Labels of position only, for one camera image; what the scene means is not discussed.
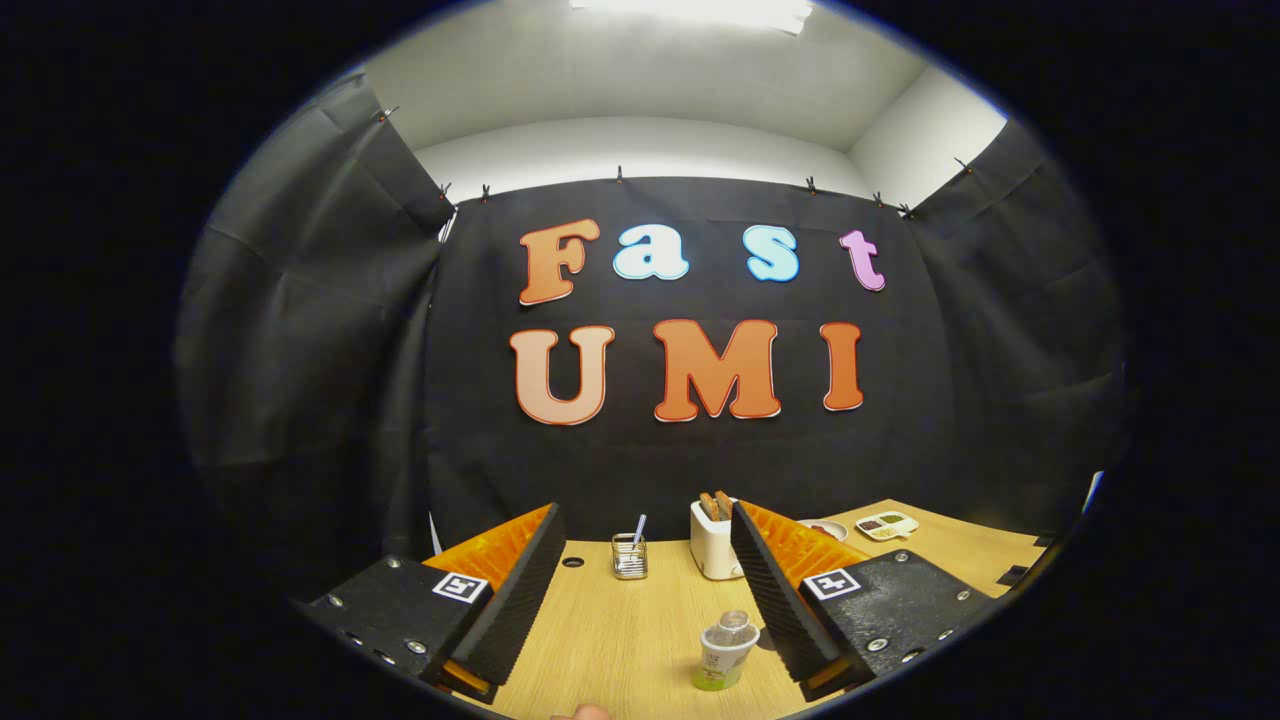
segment pink letter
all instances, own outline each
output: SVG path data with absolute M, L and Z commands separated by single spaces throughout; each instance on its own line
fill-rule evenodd
M 840 246 L 849 250 L 849 258 L 854 261 L 854 274 L 858 282 L 872 292 L 884 290 L 884 275 L 876 273 L 872 268 L 872 255 L 877 255 L 876 246 L 863 238 L 860 231 L 854 231 L 840 238 Z
M 579 348 L 577 397 L 559 400 L 550 391 L 550 351 L 557 342 L 552 331 L 521 331 L 511 336 L 516 351 L 516 400 L 526 415 L 547 425 L 577 425 L 604 406 L 604 346 L 613 342 L 613 328 L 586 325 L 568 333 Z

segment wire mesh cup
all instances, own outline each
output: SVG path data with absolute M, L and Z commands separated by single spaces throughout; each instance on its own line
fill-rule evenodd
M 644 536 L 618 533 L 613 544 L 613 577 L 620 580 L 639 580 L 649 575 L 649 551 Z

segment toaster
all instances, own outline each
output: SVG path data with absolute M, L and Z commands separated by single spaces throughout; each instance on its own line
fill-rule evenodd
M 728 543 L 730 520 L 713 521 L 696 500 L 689 506 L 689 551 L 698 569 L 712 580 L 742 577 L 742 566 Z

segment wooden table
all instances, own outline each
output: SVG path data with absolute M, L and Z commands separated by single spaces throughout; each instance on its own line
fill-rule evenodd
M 906 512 L 919 520 L 919 529 L 886 542 L 854 529 L 854 520 L 886 510 Z M 1010 565 L 1030 566 L 1044 551 L 1033 544 L 1034 536 L 973 525 L 892 500 L 827 519 L 847 527 L 845 542 L 872 556 L 910 548 L 989 596 L 1009 589 L 996 579 Z M 745 579 L 708 580 L 698 571 L 689 541 L 649 543 L 649 577 L 641 580 L 614 579 L 607 542 L 568 541 L 563 557 L 581 557 L 585 564 L 556 569 L 511 679 L 489 710 L 517 720 L 545 720 L 594 702 L 614 720 L 736 720 L 782 717 L 838 697 L 805 702 L 778 655 L 759 647 L 751 650 L 742 679 L 732 688 L 694 687 L 703 629 L 726 610 L 745 610 L 754 624 L 760 614 Z

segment toast slice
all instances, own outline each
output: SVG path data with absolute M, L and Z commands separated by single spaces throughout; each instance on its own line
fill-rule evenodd
M 719 505 L 722 520 L 733 519 L 733 501 L 724 495 L 724 491 L 716 491 L 716 503 Z
M 703 503 L 703 512 L 707 514 L 707 518 L 710 519 L 712 523 L 719 523 L 719 503 L 705 492 L 700 493 L 698 500 Z

